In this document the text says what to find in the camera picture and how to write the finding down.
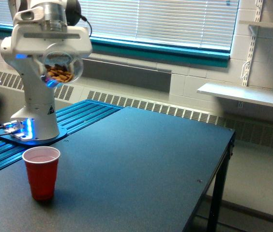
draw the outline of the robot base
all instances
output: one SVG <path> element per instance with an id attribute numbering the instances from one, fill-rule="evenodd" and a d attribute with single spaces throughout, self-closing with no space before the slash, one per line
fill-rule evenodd
<path id="1" fill-rule="evenodd" d="M 18 145 L 25 145 L 25 146 L 48 146 L 51 145 L 67 136 L 67 129 L 59 127 L 59 135 L 52 139 L 46 139 L 46 140 L 35 140 L 35 141 L 21 141 L 11 135 L 2 135 L 0 138 L 4 140 L 8 140 L 12 143 L 18 144 Z"/>

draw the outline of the red solo cup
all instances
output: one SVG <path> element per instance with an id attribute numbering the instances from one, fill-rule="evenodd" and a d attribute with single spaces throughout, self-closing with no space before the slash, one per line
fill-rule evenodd
<path id="1" fill-rule="evenodd" d="M 30 148 L 22 154 L 35 200 L 45 201 L 54 196 L 59 156 L 60 151 L 50 146 Z"/>

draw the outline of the nut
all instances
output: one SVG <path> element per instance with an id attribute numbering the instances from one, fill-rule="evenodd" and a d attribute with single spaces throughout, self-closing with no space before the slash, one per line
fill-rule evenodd
<path id="1" fill-rule="evenodd" d="M 58 82 L 67 83 L 70 82 L 74 77 L 72 73 L 67 71 L 67 68 L 65 66 L 55 64 L 55 66 L 45 65 L 45 67 L 47 69 L 48 77 L 51 77 L 52 79 L 55 79 Z"/>

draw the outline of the window sill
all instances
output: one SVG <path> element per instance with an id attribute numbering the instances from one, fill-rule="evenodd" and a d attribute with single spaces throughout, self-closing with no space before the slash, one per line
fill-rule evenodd
<path id="1" fill-rule="evenodd" d="M 13 27 L 0 25 L 0 38 L 11 36 Z M 93 52 L 115 56 L 155 60 L 157 62 L 198 64 L 226 68 L 230 54 L 198 49 L 177 48 L 153 44 L 91 38 Z"/>

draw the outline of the white blinds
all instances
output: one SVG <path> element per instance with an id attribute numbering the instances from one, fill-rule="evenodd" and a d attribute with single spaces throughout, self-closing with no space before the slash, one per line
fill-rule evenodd
<path id="1" fill-rule="evenodd" d="M 239 0 L 79 0 L 94 37 L 230 50 Z M 0 24 L 10 25 L 7 0 Z"/>

